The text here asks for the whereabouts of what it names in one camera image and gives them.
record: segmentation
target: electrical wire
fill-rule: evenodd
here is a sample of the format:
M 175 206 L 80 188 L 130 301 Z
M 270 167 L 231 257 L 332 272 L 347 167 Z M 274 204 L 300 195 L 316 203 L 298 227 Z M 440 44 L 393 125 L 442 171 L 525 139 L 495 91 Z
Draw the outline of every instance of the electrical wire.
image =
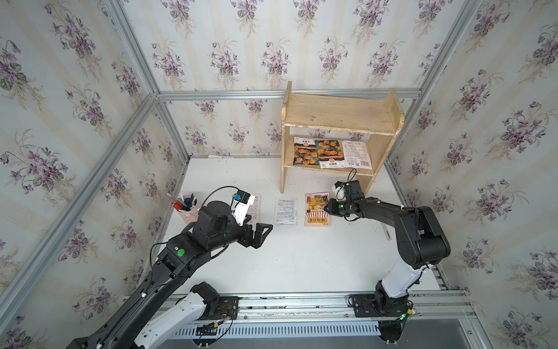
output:
M 201 204 L 201 206 L 203 207 L 203 206 L 205 205 L 205 202 L 209 199 L 209 197 L 210 197 L 211 195 L 213 195 L 216 191 L 221 190 L 221 189 L 224 189 L 224 188 L 234 188 L 234 189 L 236 189 L 236 190 L 240 190 L 240 189 L 238 189 L 237 187 L 235 187 L 234 185 L 225 185 L 224 187 L 217 188 L 217 189 L 215 189 L 214 191 L 212 191 L 211 194 L 208 195 L 208 197 L 205 198 L 205 200 L 204 200 L 204 202 Z
M 349 179 L 350 174 L 353 173 L 353 170 L 354 170 L 354 175 L 353 175 L 353 177 L 352 177 L 351 179 Z M 354 178 L 356 175 L 357 175 L 357 169 L 352 169 L 352 170 L 349 172 L 349 174 L 347 175 L 347 183 L 350 182 L 350 181 L 352 181 L 353 178 Z
M 150 285 L 151 285 L 151 283 L 153 282 L 153 262 L 152 262 L 152 260 L 151 260 L 151 255 L 153 254 L 153 248 L 154 248 L 155 246 L 157 246 L 157 245 L 164 245 L 164 244 L 166 244 L 167 242 L 168 242 L 168 241 L 154 243 L 154 244 L 151 246 L 151 249 L 149 250 L 149 268 L 151 269 L 151 276 L 150 276 L 150 279 L 149 279 L 149 284 L 150 284 Z
M 229 248 L 229 245 L 226 245 L 225 247 L 223 247 L 222 250 L 220 250 L 219 252 L 217 252 L 217 254 L 215 256 L 211 256 L 211 258 L 209 260 L 215 259 L 217 257 L 219 257 L 223 252 L 225 252 L 226 249 Z

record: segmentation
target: black cable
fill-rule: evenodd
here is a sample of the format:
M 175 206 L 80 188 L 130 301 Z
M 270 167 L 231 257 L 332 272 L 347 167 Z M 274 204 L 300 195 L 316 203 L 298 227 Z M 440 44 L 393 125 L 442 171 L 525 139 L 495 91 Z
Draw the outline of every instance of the black cable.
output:
M 153 248 L 154 248 L 155 246 L 157 246 L 157 245 L 164 245 L 164 244 L 166 244 L 167 242 L 168 242 L 168 241 L 154 243 L 154 244 L 151 246 L 151 249 L 149 250 L 149 268 L 151 268 L 151 276 L 150 276 L 150 279 L 149 279 L 149 284 L 150 284 L 150 285 L 151 285 L 151 283 L 153 282 L 153 262 L 152 262 L 152 260 L 151 260 L 151 255 L 153 254 Z
M 218 340 L 220 340 L 221 338 L 223 338 L 223 336 L 224 336 L 225 334 L 227 334 L 227 332 L 229 332 L 229 330 L 230 330 L 230 328 L 231 328 L 232 326 L 233 326 L 233 316 L 231 315 L 231 316 L 230 316 L 230 325 L 229 325 L 229 328 L 227 328 L 227 330 L 226 330 L 223 334 L 221 334 L 221 336 L 220 336 L 219 338 L 217 338 L 217 339 L 215 340 L 215 342 L 218 341 Z
M 226 249 L 229 248 L 229 245 L 226 245 L 222 250 L 220 250 L 219 252 L 217 252 L 217 254 L 215 256 L 211 256 L 211 258 L 209 260 L 215 259 L 217 257 L 219 257 L 223 252 L 225 252 Z
M 240 190 L 240 189 L 238 189 L 237 187 L 235 187 L 234 185 L 225 185 L 224 187 L 217 188 L 217 189 L 215 189 L 214 191 L 212 191 L 211 194 L 208 195 L 208 197 L 205 198 L 204 202 L 201 204 L 201 207 L 203 207 L 203 206 L 205 205 L 205 202 L 206 202 L 206 201 L 209 199 L 209 197 L 210 197 L 211 195 L 213 195 L 217 190 L 221 190 L 221 189 L 224 189 L 224 188 L 234 188 L 234 189 L 236 189 L 236 190 Z
M 353 170 L 354 170 L 354 175 L 353 175 L 353 177 L 352 177 L 351 179 L 349 179 L 350 174 L 353 173 Z M 353 178 L 354 178 L 356 175 L 357 175 L 357 169 L 352 169 L 352 170 L 349 172 L 349 175 L 347 175 L 347 183 L 350 182 L 350 181 L 352 181 Z

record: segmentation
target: metal frame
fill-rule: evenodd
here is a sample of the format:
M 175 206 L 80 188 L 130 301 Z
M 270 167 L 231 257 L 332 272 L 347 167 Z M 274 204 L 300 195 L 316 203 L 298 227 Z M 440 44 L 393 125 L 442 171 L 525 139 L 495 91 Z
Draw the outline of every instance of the metal frame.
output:
M 21 267 L 9 287 L 0 297 L 0 333 L 5 333 L 13 318 L 33 293 L 41 277 L 50 266 L 52 257 L 58 252 L 70 232 L 107 180 L 107 177 L 122 157 L 137 130 L 142 126 L 155 105 L 157 97 L 149 94 L 133 114 L 124 129 L 114 140 L 109 150 L 91 172 L 79 193 L 58 217 L 56 223 L 35 248 L 31 257 Z
M 471 21 L 476 18 L 477 11 L 481 3 L 482 0 L 466 0 L 459 10 L 456 20 L 451 26 L 444 42 L 440 46 L 440 51 L 436 55 L 434 62 L 432 62 L 432 65 L 430 66 L 430 70 L 426 74 L 426 77 L 420 86 L 422 91 L 421 96 L 413 103 L 407 112 L 407 115 L 405 115 L 405 124 L 403 125 L 403 129 L 401 130 L 399 137 L 388 154 L 388 159 L 393 159 L 397 149 L 399 149 L 409 130 L 415 124 L 415 119 L 418 117 L 420 109 L 426 103 L 430 94 L 434 90 L 434 85 L 451 59 L 451 56 L 461 40 L 461 37 L 465 34 Z
M 300 94 L 320 94 L 335 97 L 383 99 L 389 93 L 389 88 L 377 89 L 313 89 L 292 90 Z M 400 98 L 418 98 L 421 90 L 418 88 L 396 88 Z M 206 101 L 218 99 L 231 101 L 235 99 L 283 99 L 284 90 L 234 90 L 234 91 L 164 91 L 158 97 L 162 101 Z

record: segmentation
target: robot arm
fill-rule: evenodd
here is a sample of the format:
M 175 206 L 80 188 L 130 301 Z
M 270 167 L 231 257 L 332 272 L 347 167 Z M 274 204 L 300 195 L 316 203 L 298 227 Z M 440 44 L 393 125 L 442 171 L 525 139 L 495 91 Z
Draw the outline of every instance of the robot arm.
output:
M 248 204 L 250 197 L 250 194 L 239 190 L 234 201 Z M 213 250 L 233 242 L 244 247 L 262 246 L 273 225 L 257 223 L 254 231 L 252 225 L 247 224 L 250 219 L 252 217 L 244 210 L 234 213 L 224 202 L 212 201 L 202 207 L 198 221 L 190 223 L 179 235 L 169 239 L 151 271 L 109 321 L 89 337 L 74 339 L 66 349 L 154 348 L 161 342 L 160 338 L 173 333 L 162 330 L 164 326 L 169 326 L 169 321 L 180 319 L 180 325 L 188 319 L 199 318 L 207 306 L 215 306 L 215 299 L 219 296 L 209 285 L 208 288 L 198 289 L 199 285 L 195 286 L 184 300 L 169 311 L 172 315 L 159 317 L 147 324 L 178 287 L 199 267 L 216 257 L 211 256 Z M 183 307 L 189 302 L 192 302 L 189 308 Z
M 401 315 L 407 311 L 401 307 L 407 303 L 407 290 L 417 282 L 427 264 L 438 264 L 450 254 L 450 245 L 436 216 L 427 206 L 404 207 L 365 198 L 357 180 L 337 182 L 335 189 L 338 196 L 344 194 L 344 200 L 329 200 L 326 212 L 339 217 L 356 214 L 394 227 L 400 255 L 389 274 L 376 285 L 372 309 L 357 316 L 373 316 L 371 311 L 379 316 Z

